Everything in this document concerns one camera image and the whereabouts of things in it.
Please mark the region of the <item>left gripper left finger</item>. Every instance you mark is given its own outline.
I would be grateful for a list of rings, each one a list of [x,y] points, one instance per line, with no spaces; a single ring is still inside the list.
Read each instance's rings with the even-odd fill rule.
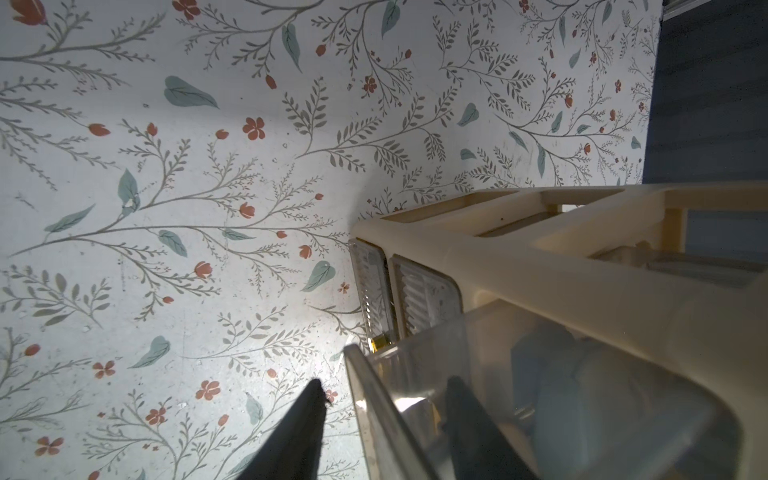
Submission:
[[[317,479],[327,399],[312,379],[238,479]]]

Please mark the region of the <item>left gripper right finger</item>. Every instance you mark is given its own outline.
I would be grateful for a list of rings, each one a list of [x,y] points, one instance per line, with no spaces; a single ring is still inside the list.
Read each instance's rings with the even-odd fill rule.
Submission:
[[[472,390],[458,376],[447,380],[444,431],[456,479],[536,479]]]

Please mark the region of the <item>clear top drawer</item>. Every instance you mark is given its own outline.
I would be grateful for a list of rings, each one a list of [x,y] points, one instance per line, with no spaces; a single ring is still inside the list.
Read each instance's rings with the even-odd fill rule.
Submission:
[[[494,302],[344,353],[374,479],[733,479],[741,430],[692,382]]]

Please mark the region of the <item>beige drawer organizer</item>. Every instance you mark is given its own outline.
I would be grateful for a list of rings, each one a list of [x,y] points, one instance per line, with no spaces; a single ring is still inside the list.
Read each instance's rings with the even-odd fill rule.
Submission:
[[[702,388],[740,427],[733,479],[763,479],[767,267],[689,254],[685,243],[694,213],[766,210],[763,182],[486,190],[361,221],[352,240],[386,257],[391,345],[412,337],[396,313],[397,255],[452,278],[462,315],[504,302]]]

